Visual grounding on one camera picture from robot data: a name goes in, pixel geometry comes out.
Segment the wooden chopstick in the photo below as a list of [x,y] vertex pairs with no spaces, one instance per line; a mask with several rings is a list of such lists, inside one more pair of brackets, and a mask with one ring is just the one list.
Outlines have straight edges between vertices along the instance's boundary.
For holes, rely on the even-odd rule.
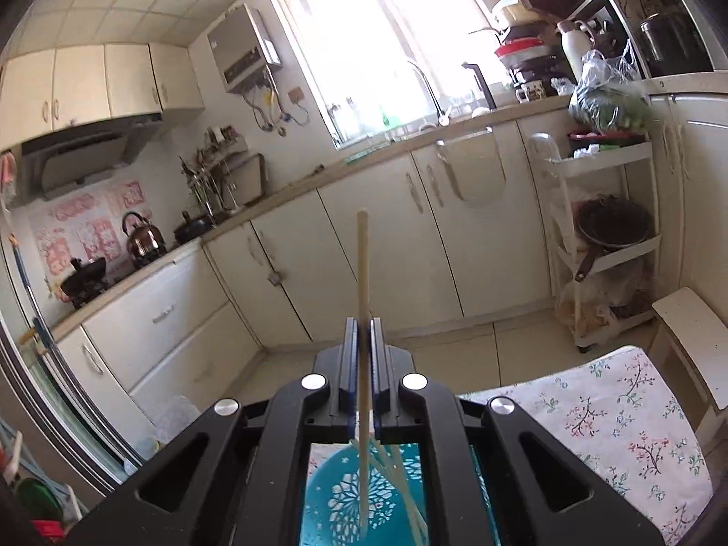
[[400,493],[405,504],[407,520],[409,520],[409,530],[411,530],[415,544],[426,544],[428,526],[425,517],[412,497],[401,447],[394,445],[387,449],[373,435],[366,438],[365,444],[362,444],[358,439],[350,440],[349,444],[357,449],[359,455],[359,504],[360,509],[362,509],[359,516],[360,525],[366,527],[369,511],[369,480],[364,480],[364,473],[369,472],[369,468],[374,467]]
[[[370,358],[369,358],[369,213],[357,213],[357,276],[358,276],[358,431],[365,444],[369,436]],[[360,525],[360,536],[368,531]]]

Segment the kitchen faucet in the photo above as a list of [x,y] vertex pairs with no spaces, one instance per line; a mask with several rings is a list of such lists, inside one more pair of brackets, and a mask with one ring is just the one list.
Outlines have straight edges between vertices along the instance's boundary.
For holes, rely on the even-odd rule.
[[435,108],[435,116],[437,116],[438,125],[440,127],[447,127],[450,125],[450,117],[443,109],[443,106],[440,104],[439,97],[435,93],[435,89],[433,89],[432,84],[430,83],[430,80],[428,79],[428,76],[426,75],[425,71],[417,64],[417,62],[412,58],[407,58],[406,62],[409,63],[410,66],[415,70],[415,72],[418,74],[420,79],[422,80],[422,83],[425,84],[426,90],[428,92],[428,96],[430,96],[430,100],[432,100],[433,107]]

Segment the plastic bag on floor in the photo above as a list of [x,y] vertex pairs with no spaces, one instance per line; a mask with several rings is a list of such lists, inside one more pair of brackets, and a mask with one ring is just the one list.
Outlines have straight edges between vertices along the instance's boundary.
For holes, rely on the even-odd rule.
[[154,450],[161,451],[200,417],[200,409],[184,396],[170,398],[151,415]]

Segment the black frying pan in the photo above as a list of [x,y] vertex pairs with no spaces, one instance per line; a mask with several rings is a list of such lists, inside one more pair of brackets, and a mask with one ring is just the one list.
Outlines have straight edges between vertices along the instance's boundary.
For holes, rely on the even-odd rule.
[[191,217],[189,212],[182,211],[182,223],[174,229],[174,238],[179,245],[186,244],[211,231],[213,226],[215,222],[207,214]]

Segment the utensil rack with tools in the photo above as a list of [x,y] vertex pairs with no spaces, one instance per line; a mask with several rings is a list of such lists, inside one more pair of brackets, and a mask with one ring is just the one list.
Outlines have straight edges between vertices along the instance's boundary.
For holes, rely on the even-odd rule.
[[269,192],[267,164],[232,126],[208,127],[191,162],[180,159],[191,195],[213,224],[262,201]]

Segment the copper kettle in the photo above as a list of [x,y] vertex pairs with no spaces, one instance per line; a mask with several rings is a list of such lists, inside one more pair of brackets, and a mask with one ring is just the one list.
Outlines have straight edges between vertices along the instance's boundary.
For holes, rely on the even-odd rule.
[[127,237],[127,254],[137,270],[163,257],[167,252],[162,232],[142,214],[135,211],[125,213],[121,228]]

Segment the white hanging trash bin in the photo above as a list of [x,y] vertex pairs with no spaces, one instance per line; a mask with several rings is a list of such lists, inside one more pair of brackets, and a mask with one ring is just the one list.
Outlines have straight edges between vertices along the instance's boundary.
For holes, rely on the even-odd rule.
[[505,169],[491,127],[449,141],[439,139],[435,149],[459,200],[487,203],[505,191]]

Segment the black wok on stove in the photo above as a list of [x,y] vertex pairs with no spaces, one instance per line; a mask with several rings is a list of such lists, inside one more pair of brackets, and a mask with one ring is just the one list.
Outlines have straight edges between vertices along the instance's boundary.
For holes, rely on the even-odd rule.
[[62,281],[61,290],[75,308],[82,308],[107,290],[104,257],[86,263],[79,258],[71,258],[71,267],[73,272]]

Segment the dark pan on cart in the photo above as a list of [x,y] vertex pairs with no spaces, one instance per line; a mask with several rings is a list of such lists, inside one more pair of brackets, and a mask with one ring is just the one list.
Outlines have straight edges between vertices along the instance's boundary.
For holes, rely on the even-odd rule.
[[653,233],[654,219],[638,203],[617,196],[586,201],[575,219],[576,231],[589,244],[574,280],[583,282],[602,255],[645,242]]

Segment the white step stool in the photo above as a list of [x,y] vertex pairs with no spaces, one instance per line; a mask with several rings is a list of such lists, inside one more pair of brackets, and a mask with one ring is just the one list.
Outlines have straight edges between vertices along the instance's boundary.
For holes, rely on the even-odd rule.
[[653,303],[659,324],[648,351],[655,366],[675,355],[705,405],[693,427],[707,447],[727,422],[727,326],[690,287]]

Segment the white water heater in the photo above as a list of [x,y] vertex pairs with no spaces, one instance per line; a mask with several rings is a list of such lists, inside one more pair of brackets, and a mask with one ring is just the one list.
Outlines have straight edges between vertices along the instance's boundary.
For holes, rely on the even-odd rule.
[[223,86],[243,95],[283,65],[260,12],[246,4],[227,12],[207,34]]

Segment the range hood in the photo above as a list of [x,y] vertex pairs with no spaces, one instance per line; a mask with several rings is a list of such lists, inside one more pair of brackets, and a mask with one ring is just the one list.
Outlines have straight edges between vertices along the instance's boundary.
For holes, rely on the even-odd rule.
[[12,203],[48,201],[112,176],[135,163],[163,125],[160,113],[96,121],[24,142],[14,149],[17,193]]

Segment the bag of green vegetables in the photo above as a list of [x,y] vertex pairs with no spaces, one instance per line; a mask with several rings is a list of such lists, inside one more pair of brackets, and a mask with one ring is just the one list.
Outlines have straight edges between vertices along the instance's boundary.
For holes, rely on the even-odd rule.
[[615,58],[607,58],[598,50],[582,56],[569,115],[599,134],[648,131],[652,110],[631,45]]

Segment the white thermos jug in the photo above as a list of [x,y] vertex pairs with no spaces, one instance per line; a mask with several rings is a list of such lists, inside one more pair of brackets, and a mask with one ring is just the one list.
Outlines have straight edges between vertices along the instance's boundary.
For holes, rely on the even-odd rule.
[[574,73],[575,79],[580,80],[584,71],[584,57],[596,48],[595,33],[584,21],[563,20],[556,24],[560,33],[561,49]]

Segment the black rice cooker pot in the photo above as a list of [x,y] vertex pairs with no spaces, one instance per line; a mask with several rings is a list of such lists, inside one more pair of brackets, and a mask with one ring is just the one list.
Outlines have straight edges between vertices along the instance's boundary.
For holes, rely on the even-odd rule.
[[688,15],[658,12],[640,24],[640,33],[653,76],[712,71],[705,46]]

